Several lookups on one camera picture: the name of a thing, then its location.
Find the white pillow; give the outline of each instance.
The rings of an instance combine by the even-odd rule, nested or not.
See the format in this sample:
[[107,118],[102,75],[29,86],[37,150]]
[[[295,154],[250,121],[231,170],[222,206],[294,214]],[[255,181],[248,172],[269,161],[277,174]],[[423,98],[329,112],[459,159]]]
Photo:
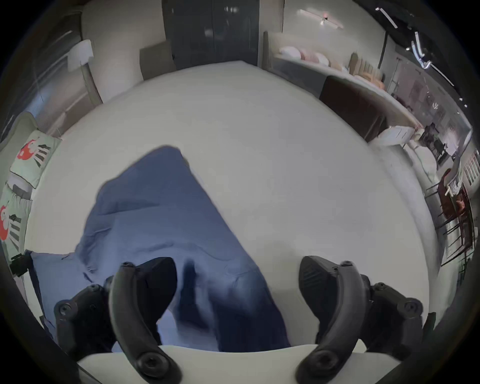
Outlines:
[[329,60],[327,59],[327,57],[326,57],[325,55],[323,55],[322,53],[320,53],[320,52],[314,52],[314,55],[317,57],[319,64],[326,65],[327,67],[330,65],[330,61],[329,61]]
[[295,47],[282,47],[280,48],[280,53],[293,59],[301,59],[301,53],[298,48]]

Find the pink pillow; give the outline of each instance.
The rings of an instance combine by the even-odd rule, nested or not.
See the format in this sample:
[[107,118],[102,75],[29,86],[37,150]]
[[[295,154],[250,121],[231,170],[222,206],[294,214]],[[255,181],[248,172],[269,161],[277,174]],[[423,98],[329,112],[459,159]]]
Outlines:
[[312,63],[318,63],[318,57],[315,55],[315,52],[310,51],[309,49],[300,48],[301,59],[305,61],[310,61]]

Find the light strip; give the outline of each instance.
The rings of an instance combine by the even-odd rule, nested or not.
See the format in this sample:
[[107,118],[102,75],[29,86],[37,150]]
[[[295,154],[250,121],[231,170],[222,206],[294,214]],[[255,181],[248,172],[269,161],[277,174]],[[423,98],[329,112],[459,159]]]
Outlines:
[[392,18],[390,16],[388,16],[388,13],[385,12],[383,8],[380,8],[380,12],[385,15],[385,17],[388,19],[389,22],[392,23],[392,25],[394,26],[395,29],[398,28],[397,25],[395,24],[395,22],[392,20]]
[[453,83],[450,81],[450,79],[448,77],[446,77],[441,70],[439,70],[437,67],[435,67],[433,64],[432,64],[432,68],[435,69],[440,75],[442,75],[445,80],[447,80],[451,85],[452,87],[454,87]]
[[327,26],[329,26],[331,28],[334,28],[334,29],[337,29],[337,28],[342,28],[343,29],[343,26],[341,24],[337,24],[337,23],[334,23],[331,20],[328,20],[327,17],[325,16],[325,13],[324,13],[324,16],[320,16],[316,13],[306,11],[304,9],[299,9],[297,11],[297,14],[315,19],[315,20],[320,22],[320,25],[327,25]]
[[428,60],[426,63],[424,63],[422,61],[422,59],[420,58],[418,52],[417,52],[417,47],[415,47],[415,43],[412,42],[412,51],[413,51],[413,54],[415,55],[415,58],[417,59],[417,61],[419,62],[420,66],[423,68],[423,69],[427,69],[428,67],[430,67],[430,65],[432,64],[432,62],[430,60]]
[[324,20],[324,18],[322,16],[317,15],[313,12],[308,12],[304,9],[299,9],[297,13],[300,14],[300,15],[303,15],[303,16],[311,17],[315,20],[318,20],[319,22],[322,22]]
[[425,54],[421,51],[420,38],[419,38],[419,33],[418,33],[417,31],[415,31],[415,40],[417,41],[417,47],[418,47],[418,49],[419,49],[419,55],[420,55],[420,57],[425,56]]

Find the chair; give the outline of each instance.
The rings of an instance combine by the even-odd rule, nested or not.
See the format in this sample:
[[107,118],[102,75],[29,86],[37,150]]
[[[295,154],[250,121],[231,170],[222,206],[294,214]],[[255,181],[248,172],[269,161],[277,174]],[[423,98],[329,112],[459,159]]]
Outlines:
[[430,188],[428,188],[428,189],[431,189],[431,188],[434,188],[435,186],[437,186],[437,190],[435,192],[425,196],[425,199],[426,199],[430,196],[438,194],[438,196],[440,198],[440,204],[441,204],[441,207],[442,207],[442,213],[439,215],[439,217],[443,214],[447,218],[447,220],[444,223],[435,227],[435,229],[439,229],[441,227],[444,227],[445,225],[447,225],[451,221],[458,218],[465,210],[465,208],[457,209],[457,207],[455,206],[455,204],[458,201],[457,197],[459,197],[460,195],[456,195],[456,196],[451,197],[449,195],[449,192],[447,192],[448,191],[447,187],[445,187],[445,178],[447,178],[450,171],[451,171],[451,168],[447,169],[445,171],[445,173],[443,174],[442,178],[440,179],[440,182],[431,186]]

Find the headboard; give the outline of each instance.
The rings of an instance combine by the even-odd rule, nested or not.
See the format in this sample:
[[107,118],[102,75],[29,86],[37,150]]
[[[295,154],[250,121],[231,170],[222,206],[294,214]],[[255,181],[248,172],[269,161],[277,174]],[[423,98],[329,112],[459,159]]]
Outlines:
[[264,32],[264,51],[262,57],[262,68],[269,70],[271,67],[272,56],[280,53],[280,48],[286,46],[293,46],[297,48],[306,48],[314,52],[319,52],[327,57],[330,61],[330,67],[339,71],[342,70],[342,66],[336,59],[335,53],[329,51],[322,46],[320,42],[315,40],[305,39],[294,35],[288,35],[281,32]]

